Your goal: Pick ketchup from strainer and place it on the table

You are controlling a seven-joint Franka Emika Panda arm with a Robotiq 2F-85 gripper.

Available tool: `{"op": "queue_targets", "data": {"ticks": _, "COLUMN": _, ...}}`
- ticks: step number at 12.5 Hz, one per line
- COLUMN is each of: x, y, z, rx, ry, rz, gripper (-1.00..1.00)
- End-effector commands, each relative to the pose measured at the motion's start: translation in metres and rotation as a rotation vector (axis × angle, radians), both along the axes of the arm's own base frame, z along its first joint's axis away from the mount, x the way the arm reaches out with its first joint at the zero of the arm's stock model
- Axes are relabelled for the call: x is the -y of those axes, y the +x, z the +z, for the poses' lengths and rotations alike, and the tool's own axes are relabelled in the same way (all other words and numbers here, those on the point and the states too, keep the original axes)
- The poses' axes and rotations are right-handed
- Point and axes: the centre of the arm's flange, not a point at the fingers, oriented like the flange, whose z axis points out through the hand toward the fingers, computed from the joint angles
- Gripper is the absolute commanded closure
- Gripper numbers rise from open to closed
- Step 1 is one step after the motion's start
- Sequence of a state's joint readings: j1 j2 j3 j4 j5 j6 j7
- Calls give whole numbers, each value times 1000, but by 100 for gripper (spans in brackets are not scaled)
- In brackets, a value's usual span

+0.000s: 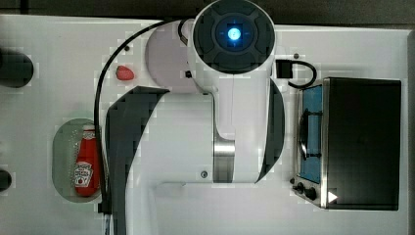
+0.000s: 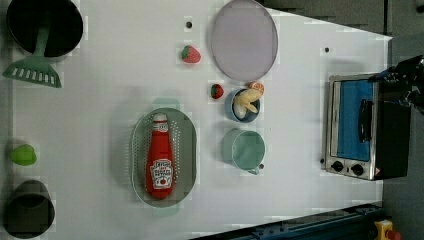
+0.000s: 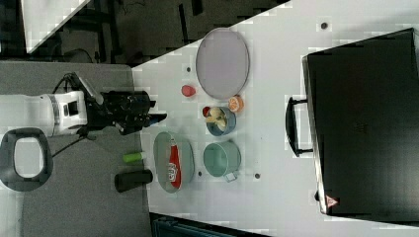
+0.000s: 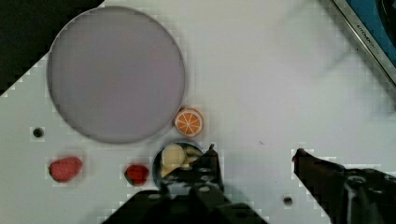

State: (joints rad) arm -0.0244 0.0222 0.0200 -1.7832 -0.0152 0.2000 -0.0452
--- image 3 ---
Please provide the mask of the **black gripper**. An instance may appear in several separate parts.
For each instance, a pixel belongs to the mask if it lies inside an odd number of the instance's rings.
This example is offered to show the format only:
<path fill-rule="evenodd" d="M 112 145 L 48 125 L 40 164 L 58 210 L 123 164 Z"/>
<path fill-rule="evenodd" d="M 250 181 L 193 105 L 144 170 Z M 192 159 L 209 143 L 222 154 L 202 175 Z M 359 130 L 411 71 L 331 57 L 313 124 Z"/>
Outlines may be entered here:
<path fill-rule="evenodd" d="M 115 126 L 121 135 L 128 135 L 159 123 L 167 118 L 166 114 L 151 114 L 156 106 L 144 91 L 102 93 L 104 102 L 100 105 L 94 99 L 86 102 L 86 131 L 102 130 Z"/>

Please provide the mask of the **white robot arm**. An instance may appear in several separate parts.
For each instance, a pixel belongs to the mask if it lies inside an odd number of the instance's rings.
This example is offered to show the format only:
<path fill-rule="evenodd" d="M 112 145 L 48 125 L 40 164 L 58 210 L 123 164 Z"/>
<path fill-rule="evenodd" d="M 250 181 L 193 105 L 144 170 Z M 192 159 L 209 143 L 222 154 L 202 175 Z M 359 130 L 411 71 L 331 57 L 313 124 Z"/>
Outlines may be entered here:
<path fill-rule="evenodd" d="M 167 118 L 153 114 L 156 103 L 144 91 L 110 91 L 92 96 L 82 91 L 39 96 L 3 95 L 1 132 L 28 128 L 47 137 L 86 136 L 108 126 L 121 135 L 138 132 Z"/>

